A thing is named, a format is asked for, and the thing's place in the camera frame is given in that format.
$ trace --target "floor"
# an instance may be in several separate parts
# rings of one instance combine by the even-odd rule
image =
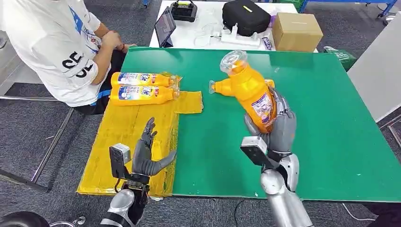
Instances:
[[[150,42],[160,0],[151,0],[144,9],[139,0],[85,0],[87,7],[111,29],[117,30],[125,42],[146,46]],[[330,45],[360,56],[384,28],[375,19],[380,12],[374,4],[309,3],[307,13],[315,14],[325,37],[318,50]],[[16,83],[8,95],[49,96],[43,85]],[[1,168],[30,178],[44,151],[51,143],[68,111],[61,103],[34,103],[0,101],[0,156]],[[25,187],[0,181],[0,215],[28,210],[44,216],[49,221],[74,220],[87,217],[85,226],[97,226],[107,210],[112,197],[87,196],[75,193],[89,156],[92,143],[102,116],[82,116],[74,112],[65,133],[51,156],[39,183],[51,187],[41,194]],[[401,151],[384,127],[383,133],[396,157],[401,161]],[[246,200],[236,214],[239,200],[165,198],[151,201],[146,207],[144,227],[212,227],[274,226],[271,210],[266,201]],[[364,227],[369,221],[352,219],[340,203],[309,202],[304,205],[316,227]],[[359,218],[374,218],[360,204],[347,204]]]

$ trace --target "yellow cardboard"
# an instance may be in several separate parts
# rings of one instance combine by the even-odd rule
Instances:
[[[113,195],[117,179],[111,173],[109,147],[122,143],[130,147],[131,157],[146,122],[155,117],[155,136],[152,159],[159,160],[177,148],[179,114],[201,113],[202,93],[181,92],[180,97],[160,105],[108,105],[97,131],[92,151],[77,192],[91,195]],[[132,161],[125,166],[130,171]],[[150,196],[171,196],[173,193],[175,161],[150,178]]]

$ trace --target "robotic arm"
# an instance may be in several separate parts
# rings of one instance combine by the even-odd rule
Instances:
[[[278,227],[313,227],[313,224],[295,193],[299,175],[299,161],[291,152],[296,129],[296,116],[286,99],[274,88],[269,88],[277,103],[277,117],[273,131],[261,134],[251,118],[245,115],[245,124],[253,136],[244,137],[241,150],[258,166],[262,166],[261,185],[268,196],[270,207]],[[134,227],[143,215],[148,203],[149,177],[169,165],[176,151],[161,159],[151,160],[153,138],[157,132],[154,118],[145,126],[135,147],[132,173],[124,166],[130,160],[130,148],[123,144],[110,147],[113,177],[125,179],[122,190],[113,198],[101,227]]]
[[[261,134],[246,114],[245,124],[253,136],[244,137],[241,150],[255,165],[262,166],[261,185],[267,194],[278,227],[312,227],[309,215],[295,193],[299,161],[291,152],[291,145],[296,129],[296,116],[286,99],[274,88],[269,89],[277,103],[273,131]]]
[[[110,147],[113,177],[118,178],[114,187],[117,194],[110,203],[106,217],[100,223],[101,227],[136,226],[148,203],[149,178],[158,174],[175,159],[176,151],[173,150],[167,157],[159,161],[152,161],[153,138],[157,134],[157,131],[153,132],[154,122],[155,118],[152,117],[135,146],[131,174],[124,166],[130,161],[130,148],[121,143]],[[121,191],[118,192],[117,185],[121,179],[126,181],[122,185]]]

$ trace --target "orange bottle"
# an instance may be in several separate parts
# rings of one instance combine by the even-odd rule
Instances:
[[[272,130],[276,118],[276,103],[268,86],[274,86],[247,62],[244,51],[231,51],[221,60],[220,69],[229,76],[219,82],[211,81],[209,91],[226,96],[235,96],[262,133]]]
[[[178,84],[179,78],[171,74],[163,73],[137,73],[137,72],[115,72],[112,75],[112,86],[118,85],[158,85],[172,87]]]
[[[120,85],[112,88],[110,103],[113,105],[146,105],[162,104],[177,99],[180,94],[178,86],[131,86]]]
[[[269,87],[274,87],[274,81],[272,79],[264,79],[264,83],[269,86]],[[222,81],[213,81],[211,80],[209,82],[209,87],[212,89],[212,91],[209,91],[210,93],[220,93],[224,96],[235,96],[233,91],[231,90],[231,79],[227,78]]]

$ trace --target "green table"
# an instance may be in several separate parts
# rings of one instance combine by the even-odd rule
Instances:
[[[227,52],[133,48],[125,59],[123,71],[169,71],[183,77],[181,90],[202,91],[203,112],[180,116],[174,195],[265,198],[260,168],[239,148],[249,135],[244,110],[233,97],[208,93],[209,80],[227,78],[219,69]],[[247,53],[297,115],[299,197],[401,201],[401,165],[334,55]]]

